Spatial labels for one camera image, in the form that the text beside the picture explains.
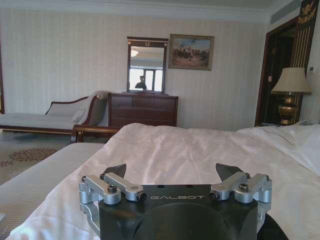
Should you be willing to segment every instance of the white bedsheet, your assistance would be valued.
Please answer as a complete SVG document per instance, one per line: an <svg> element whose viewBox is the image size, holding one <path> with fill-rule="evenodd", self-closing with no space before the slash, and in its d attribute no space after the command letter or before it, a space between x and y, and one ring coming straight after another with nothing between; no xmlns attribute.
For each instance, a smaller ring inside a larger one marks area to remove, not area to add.
<svg viewBox="0 0 320 240"><path fill-rule="evenodd" d="M99 239L79 210L78 181L81 176L98 176L108 166L126 163L125 178L137 184L213 184L220 181L214 165L223 163L251 175L268 174L273 180L269 214L290 240L319 240L320 177L294 159L300 151L295 133L293 128L225 132L137 123L125 126L53 189L8 239ZM288 155L290 150L295 154ZM319 151L313 149L310 154L319 157Z"/></svg>

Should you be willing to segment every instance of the patterned rug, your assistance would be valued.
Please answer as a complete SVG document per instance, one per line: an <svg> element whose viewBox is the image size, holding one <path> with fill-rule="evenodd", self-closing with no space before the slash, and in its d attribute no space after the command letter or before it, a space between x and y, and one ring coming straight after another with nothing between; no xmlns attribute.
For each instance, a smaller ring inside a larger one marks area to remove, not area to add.
<svg viewBox="0 0 320 240"><path fill-rule="evenodd" d="M39 162L54 154L56 151L57 150L54 148L29 148L17 151L9 156L11 160L1 161L0 168L5 168L9 165L13 165L15 164L15 162Z"/></svg>

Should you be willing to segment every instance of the carpet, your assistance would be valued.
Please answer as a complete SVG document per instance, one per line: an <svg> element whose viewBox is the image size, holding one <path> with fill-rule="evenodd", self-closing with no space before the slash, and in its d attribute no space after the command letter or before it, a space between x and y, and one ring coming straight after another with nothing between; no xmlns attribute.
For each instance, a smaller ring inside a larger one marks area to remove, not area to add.
<svg viewBox="0 0 320 240"><path fill-rule="evenodd" d="M70 136L0 130L0 185L70 143Z"/></svg>
<svg viewBox="0 0 320 240"><path fill-rule="evenodd" d="M32 161L42 161L54 154L57 150L54 148L30 148L26 150L16 151L9 155L11 160L0 161L0 168L8 167L9 165L15 164L17 162L32 162Z"/></svg>

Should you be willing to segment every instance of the gold lamp base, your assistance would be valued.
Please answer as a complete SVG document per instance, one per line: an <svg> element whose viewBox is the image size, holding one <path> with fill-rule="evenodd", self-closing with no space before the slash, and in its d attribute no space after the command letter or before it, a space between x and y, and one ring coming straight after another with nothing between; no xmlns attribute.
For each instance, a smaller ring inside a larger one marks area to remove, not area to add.
<svg viewBox="0 0 320 240"><path fill-rule="evenodd" d="M279 105L279 113L281 117L280 125L292 125L295 124L295 116L299 110L299 107L295 105L295 97L287 96L284 104Z"/></svg>

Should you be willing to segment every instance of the crown molding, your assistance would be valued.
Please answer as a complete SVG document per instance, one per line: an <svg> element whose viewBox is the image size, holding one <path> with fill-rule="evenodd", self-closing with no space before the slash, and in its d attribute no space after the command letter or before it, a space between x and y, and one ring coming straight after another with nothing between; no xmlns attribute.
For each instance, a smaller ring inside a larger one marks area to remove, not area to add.
<svg viewBox="0 0 320 240"><path fill-rule="evenodd" d="M0 8L263 24L270 21L270 14L267 9L159 2L146 3L132 0L117 0L116 2L102 2L101 0L0 0Z"/></svg>
<svg viewBox="0 0 320 240"><path fill-rule="evenodd" d="M284 8L286 5L288 5L289 3L293 2L294 0L278 0L276 1L274 4L272 4L269 8L268 8L268 13L269 15L273 15L275 14L277 11L279 11L280 9Z"/></svg>

